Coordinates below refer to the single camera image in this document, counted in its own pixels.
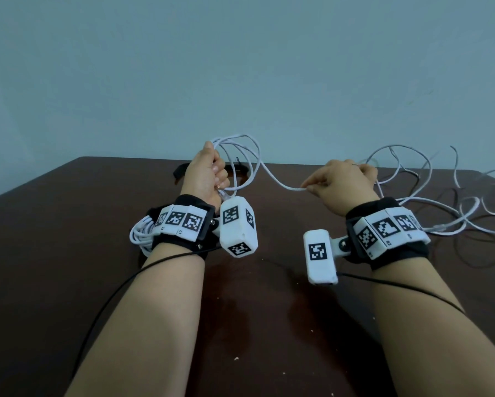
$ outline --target black cable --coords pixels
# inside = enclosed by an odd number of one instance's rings
[[[459,312],[461,312],[463,315],[466,315],[466,313],[457,305],[455,305],[453,302],[447,300],[446,298],[441,297],[440,295],[433,293],[431,291],[418,288],[418,287],[413,287],[412,285],[407,285],[403,283],[397,283],[396,281],[389,281],[389,280],[377,280],[375,278],[370,278],[370,277],[364,277],[364,276],[358,276],[356,274],[350,274],[350,273],[342,273],[342,272],[337,272],[338,276],[346,276],[346,277],[352,277],[352,278],[357,278],[359,280],[365,280],[365,281],[370,281],[372,283],[378,283],[378,284],[386,284],[386,285],[392,285],[395,287],[400,287],[400,288],[405,288],[405,289],[411,289],[413,291],[418,291],[419,293],[423,293],[426,295],[430,295],[432,297],[435,297],[443,302],[445,302],[448,305],[451,305],[455,309],[457,309]]]
[[[108,306],[110,301],[120,291],[121,288],[123,288],[126,284],[128,284],[131,280],[133,280],[135,278],[135,276],[137,276],[139,273],[143,273],[145,270],[150,269],[152,266],[155,266],[155,265],[158,265],[159,263],[165,262],[165,260],[170,260],[170,259],[174,259],[174,258],[181,258],[182,256],[190,256],[190,255],[194,255],[197,253],[212,252],[212,251],[216,251],[217,249],[220,249],[220,248],[221,248],[221,246],[215,246],[214,248],[206,249],[203,251],[186,252],[186,253],[179,253],[178,255],[167,256],[166,258],[159,259],[159,260],[156,260],[155,262],[152,262],[148,266],[143,267],[141,270],[137,271],[136,273],[132,274],[132,276],[127,278],[120,286],[118,286],[118,288],[112,293],[112,295],[110,295],[110,298],[108,298],[108,300],[104,303],[102,308],[100,308],[100,311],[97,313],[97,316],[95,316],[95,319],[93,319],[92,325],[89,327],[89,330],[86,333],[84,340],[82,341],[82,345],[80,346],[79,354],[77,356],[77,360],[75,361],[75,365],[73,367],[73,373],[71,374],[71,380],[73,380],[73,378],[77,374],[77,371],[79,370],[80,358],[82,357],[82,353],[85,350],[85,346],[88,343],[89,336],[92,334],[93,328],[95,327],[95,324],[99,320],[102,312],[104,312],[104,310],[106,309],[106,307]]]

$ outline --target black wrist strap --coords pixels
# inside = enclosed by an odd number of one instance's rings
[[[359,240],[357,239],[356,233],[354,232],[354,224],[356,224],[356,222],[362,217],[379,212],[389,207],[398,206],[400,206],[398,202],[394,198],[388,196],[380,200],[375,200],[374,202],[367,202],[363,205],[359,205],[350,210],[349,213],[347,213],[346,225],[347,232],[349,234],[351,254],[350,256],[345,258],[346,260],[352,263],[367,263],[371,266],[372,270],[376,270],[398,260],[417,257],[428,257],[429,249],[422,241],[410,242],[397,248],[389,249],[374,260],[371,260],[363,250],[363,247],[361,246]]]
[[[180,195],[173,203],[174,205],[194,206],[207,211],[204,223],[202,224],[200,233],[195,242],[179,238],[175,235],[159,234],[154,237],[152,242],[152,250],[161,242],[171,243],[174,245],[183,246],[192,252],[207,250],[214,248],[218,244],[218,237],[211,232],[211,220],[216,216],[215,207],[205,203],[203,200],[192,195]],[[197,253],[203,259],[207,257],[207,252]]]

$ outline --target dark brown tabletop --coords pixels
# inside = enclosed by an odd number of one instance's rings
[[[0,196],[0,396],[65,392],[99,307],[138,269],[130,228],[149,207],[178,195],[172,172],[181,163],[84,157]],[[316,168],[268,166],[290,186]],[[455,191],[452,171],[434,170],[420,196],[453,203],[485,194],[495,210],[495,180],[474,182],[477,176],[460,171],[461,184],[469,188]],[[415,183],[402,173],[384,192],[406,196]],[[306,278],[303,233],[324,228],[341,237],[343,219],[314,196],[281,188],[263,170],[239,195],[255,211],[259,248],[242,259],[221,250],[207,258],[187,395],[394,394],[370,284],[343,277],[336,286],[321,287]],[[451,220],[435,207],[409,207],[424,226]],[[495,229],[495,217],[481,211],[479,216],[478,224]],[[469,317],[495,343],[495,236],[467,230],[433,237],[431,258]],[[344,260],[337,267],[370,273]]]

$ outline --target coiled white cable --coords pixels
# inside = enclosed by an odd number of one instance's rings
[[[254,145],[255,145],[255,147],[256,147],[257,150],[256,151],[253,151],[250,147],[248,147],[246,145],[243,145],[241,143],[238,143],[236,140],[239,139],[239,138],[248,138],[248,139],[250,139],[254,143]],[[284,185],[282,182],[280,182],[271,173],[271,171],[268,169],[268,167],[266,167],[266,165],[262,161],[261,152],[260,152],[260,146],[259,146],[258,142],[255,139],[253,139],[251,136],[249,136],[247,134],[231,135],[231,136],[226,136],[224,138],[215,138],[215,139],[212,140],[212,143],[213,143],[215,149],[217,147],[220,147],[221,149],[224,150],[224,152],[225,152],[225,154],[227,156],[227,159],[229,160],[229,162],[231,162],[231,167],[233,168],[233,186],[232,187],[225,188],[225,190],[220,190],[220,194],[222,195],[222,198],[223,199],[227,199],[227,198],[229,198],[231,196],[235,196],[236,195],[236,192],[239,189],[245,188],[246,186],[250,185],[253,182],[253,180],[255,179],[255,176],[257,175],[257,172],[258,172],[258,170],[259,170],[259,168],[261,166],[268,173],[268,175],[275,182],[277,182],[281,187],[283,187],[285,189],[288,189],[289,191],[305,191],[304,188],[292,188],[292,187],[289,187],[287,185]],[[244,159],[246,160],[246,162],[248,164],[250,175],[249,175],[249,178],[247,179],[247,181],[244,184],[242,184],[242,185],[238,185],[238,181],[237,181],[237,178],[236,178],[236,171],[235,171],[235,168],[234,168],[233,159],[231,159],[231,156],[230,156],[229,152],[227,151],[227,149],[224,148],[224,145],[231,145],[231,146],[236,147],[238,149],[238,151],[244,156]],[[387,180],[384,180],[384,181],[376,181],[376,186],[378,188],[378,193],[380,194],[381,197],[383,197],[383,190],[382,190],[382,187],[381,186],[383,184],[386,184],[389,181],[393,180],[400,173],[400,170],[405,171],[407,173],[411,173],[411,174],[415,175],[418,179],[420,179],[420,175],[418,173],[416,173],[416,172],[414,172],[412,170],[406,169],[402,165],[402,162],[400,161],[398,155],[396,154],[396,152],[393,149],[394,147],[404,147],[406,149],[413,150],[414,152],[420,154],[424,158],[425,163],[424,163],[424,165],[423,165],[422,168],[424,169],[426,166],[429,166],[429,172],[428,172],[427,177],[424,180],[423,184],[420,187],[418,187],[409,196],[406,196],[404,198],[398,198],[397,199],[400,202],[400,205],[403,205],[403,204],[405,204],[405,203],[407,203],[407,202],[409,202],[411,200],[412,201],[415,201],[415,202],[428,203],[428,204],[431,204],[431,205],[435,205],[435,206],[441,207],[442,209],[447,210],[449,213],[452,213],[456,217],[455,220],[453,220],[453,221],[451,221],[449,223],[436,224],[435,226],[424,228],[423,229],[424,231],[426,231],[426,232],[428,232],[430,234],[447,236],[447,235],[456,235],[456,234],[459,234],[464,229],[466,229],[467,226],[472,226],[473,228],[476,228],[479,231],[490,233],[490,234],[495,234],[495,231],[494,230],[489,230],[489,229],[485,229],[485,228],[483,228],[481,226],[476,226],[475,224],[473,224],[469,220],[469,217],[471,217],[476,212],[476,210],[479,208],[480,205],[483,207],[483,209],[489,215],[495,216],[495,212],[490,212],[489,209],[486,207],[485,202],[483,200],[483,197],[481,197],[481,198],[476,197],[476,196],[465,197],[465,198],[463,198],[459,202],[458,209],[456,209],[454,207],[448,206],[448,205],[446,205],[444,203],[441,203],[441,202],[438,202],[436,200],[431,200],[431,199],[428,199],[428,198],[422,198],[422,197],[417,197],[416,196],[418,193],[420,193],[428,185],[429,181],[431,180],[431,175],[433,173],[433,167],[431,165],[431,160],[424,153],[420,152],[419,150],[417,150],[417,149],[415,149],[414,147],[411,147],[411,146],[406,146],[406,145],[401,145],[401,144],[392,144],[392,145],[382,146],[382,147],[376,149],[373,153],[371,153],[371,155],[369,156],[369,158],[365,161],[366,163],[368,163],[373,158],[373,156],[376,153],[378,153],[379,151],[381,151],[383,149],[389,149],[389,152],[391,153],[391,155],[397,161],[397,168],[396,168],[395,172],[393,173],[393,175],[390,178],[388,178]],[[458,187],[459,189],[461,189],[462,187],[460,186],[459,181],[457,179],[457,167],[459,165],[459,153],[457,152],[457,149],[454,146],[450,146],[450,147],[453,149],[453,151],[455,152],[455,156],[456,156],[456,158],[455,158],[455,166],[453,168],[453,181],[454,181],[456,187]],[[246,154],[246,152],[251,153],[255,157],[255,159],[257,160],[257,164],[256,164],[255,168],[253,168],[253,165],[251,163],[251,159],[249,158],[249,155]],[[490,174],[490,173],[495,173],[495,170],[491,170],[491,171],[487,171],[486,173],[482,173],[474,181],[477,181],[480,178],[482,178],[483,176],[485,176],[487,174]],[[232,193],[232,195],[229,195],[229,194],[225,193],[224,191],[233,191],[233,193]],[[473,205],[472,205],[472,207],[469,209],[469,211],[467,213],[463,213],[462,205],[463,205],[463,202],[465,202],[466,200],[473,200]],[[459,228],[457,228],[457,229],[455,229],[453,231],[446,231],[450,227],[457,226],[458,224],[460,224]],[[154,223],[153,223],[152,219],[149,216],[146,216],[145,218],[143,218],[142,220],[140,220],[132,228],[132,231],[130,232],[130,241],[133,244],[139,245],[139,247],[141,247],[141,250],[143,251],[143,253],[146,256],[149,256],[150,253],[151,253],[152,239],[153,239],[153,237],[150,234],[150,232],[152,231],[153,225],[154,225]]]

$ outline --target wrist strap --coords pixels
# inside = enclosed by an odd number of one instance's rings
[[[165,206],[158,215],[152,233],[152,249],[167,242],[183,246],[192,252],[213,248],[218,237],[210,231],[215,207],[192,195],[180,195],[174,204]],[[207,253],[198,253],[202,258]]]
[[[364,203],[346,215],[353,263],[366,262],[373,270],[397,260],[428,257],[431,241],[413,213],[386,197]]]

